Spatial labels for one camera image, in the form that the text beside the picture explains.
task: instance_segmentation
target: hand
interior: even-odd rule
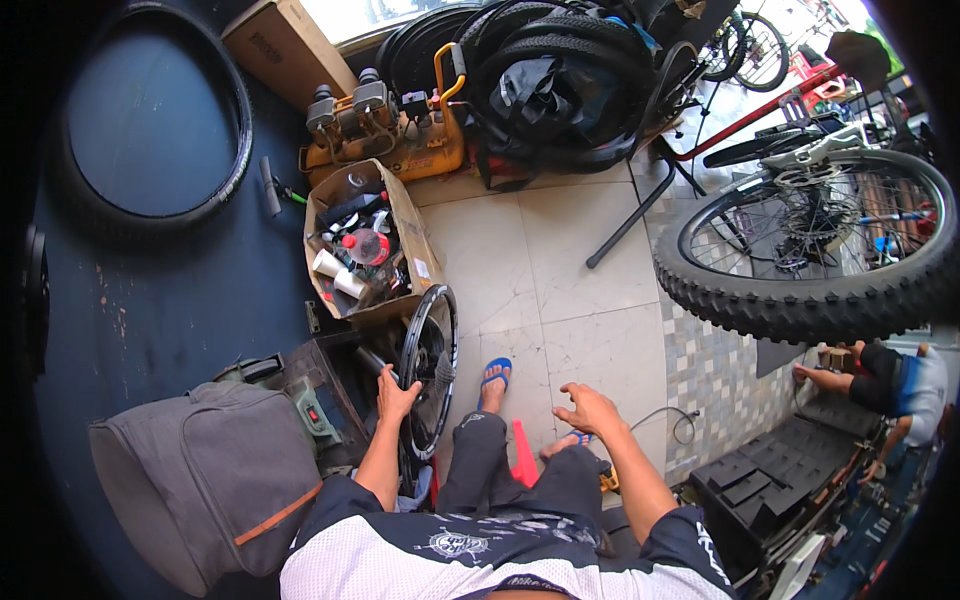
[[[400,422],[414,405],[414,400],[420,395],[423,384],[415,381],[410,389],[404,392],[397,386],[390,371],[393,365],[384,365],[380,370],[380,376],[376,378],[376,385],[379,388],[379,394],[376,396],[376,409],[380,420],[391,425],[399,427]]]
[[[561,392],[570,394],[570,400],[576,405],[576,410],[570,412],[565,408],[554,407],[553,414],[557,419],[565,421],[575,429],[584,433],[592,433],[601,440],[613,433],[626,423],[616,412],[616,406],[608,397],[581,383],[565,383],[560,387]]]
[[[873,463],[872,465],[870,465],[870,468],[867,469],[867,472],[863,475],[863,479],[858,479],[858,480],[857,480],[856,485],[858,485],[858,486],[859,486],[859,485],[863,485],[863,484],[867,483],[868,481],[870,481],[871,479],[873,479],[874,476],[876,475],[876,472],[880,469],[880,465],[882,465],[882,464],[883,464],[883,463],[881,463],[881,462],[879,462],[879,461],[874,461],[874,463]]]

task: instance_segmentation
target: red frame tube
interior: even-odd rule
[[[684,153],[682,155],[677,155],[676,159],[679,161],[690,160],[691,158],[694,158],[695,156],[698,156],[706,152],[707,150],[709,150],[710,148],[713,148],[714,146],[716,146],[723,140],[727,139],[734,133],[739,132],[740,130],[747,127],[751,123],[758,121],[759,119],[767,116],[777,108],[780,108],[780,100],[782,98],[785,98],[787,95],[798,94],[803,96],[807,92],[813,91],[817,87],[820,87],[826,82],[830,80],[834,80],[840,77],[841,75],[843,75],[843,69],[840,68],[840,65],[839,64],[831,65],[829,69],[820,71],[819,73],[815,74],[813,77],[803,80],[799,84],[791,87],[787,91],[783,92],[780,96],[774,98],[773,100],[763,105],[762,107],[758,108],[757,110],[754,110],[753,112],[743,117],[736,123],[731,124],[729,127],[722,130],[720,133],[716,134],[714,137],[711,137],[710,139],[706,140],[704,143],[698,146],[694,146],[689,152]]]

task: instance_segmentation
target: orange strap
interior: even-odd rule
[[[251,529],[250,531],[248,531],[248,532],[245,533],[244,535],[242,535],[242,536],[237,536],[236,538],[233,539],[233,543],[237,544],[238,546],[241,546],[241,545],[247,543],[248,541],[252,540],[253,538],[256,538],[257,536],[259,536],[259,535],[262,534],[263,532],[267,531],[268,529],[270,529],[271,527],[273,527],[273,526],[276,525],[277,523],[281,522],[284,518],[288,517],[288,516],[289,516],[291,513],[293,513],[296,509],[298,509],[299,507],[303,506],[303,504],[304,504],[307,500],[309,500],[310,498],[312,498],[312,497],[314,497],[315,495],[317,495],[317,493],[320,491],[320,487],[321,487],[323,484],[324,484],[324,482],[321,481],[320,483],[317,484],[317,487],[316,487],[316,488],[314,488],[313,490],[305,493],[305,494],[302,495],[301,497],[297,498],[297,500],[296,500],[293,504],[291,504],[290,506],[288,506],[287,508],[283,509],[282,511],[280,511],[280,512],[277,513],[276,515],[273,515],[273,516],[271,516],[270,518],[268,518],[267,520],[263,521],[262,523],[260,523],[259,525],[257,525],[256,527],[254,527],[253,529]]]

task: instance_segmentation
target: person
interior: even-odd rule
[[[613,402],[590,387],[561,387],[575,410],[554,415],[575,430],[542,451],[546,467],[532,489],[514,481],[497,415],[511,369],[494,363],[479,410],[453,431],[436,514],[393,512],[398,429],[420,384],[402,391],[392,366],[383,369],[370,449],[353,480],[324,480],[280,573],[282,598],[733,597],[700,509],[678,507]],[[597,460],[580,443],[589,436],[610,452],[638,555],[597,554]]]
[[[918,447],[930,444],[938,432],[943,437],[953,404],[946,398],[947,364],[929,345],[920,344],[916,356],[907,356],[860,340],[850,351],[868,374],[811,369],[800,363],[794,364],[793,373],[800,384],[809,379],[821,390],[843,394],[868,410],[897,420],[876,460],[857,481],[862,484],[876,476],[901,440]]]

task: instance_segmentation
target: foot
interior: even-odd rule
[[[543,449],[540,450],[540,459],[546,462],[550,460],[551,456],[553,456],[557,452],[560,452],[567,446],[577,445],[577,444],[586,445],[587,441],[585,439],[582,439],[581,436],[578,436],[576,434],[571,433],[571,434],[565,435],[559,440],[557,440],[556,442],[552,443],[551,445],[544,446]]]
[[[800,363],[793,364],[793,380],[797,382],[798,385],[803,384],[806,381],[806,367]]]
[[[501,371],[503,371],[503,374],[505,377],[507,377],[507,379],[510,379],[510,368],[507,367],[504,369],[500,365],[493,365],[484,371],[483,378],[490,379]],[[480,388],[480,397],[483,399],[483,401],[480,403],[480,410],[487,413],[499,413],[500,402],[503,400],[503,394],[506,391],[507,384],[500,377],[483,384],[483,386]]]

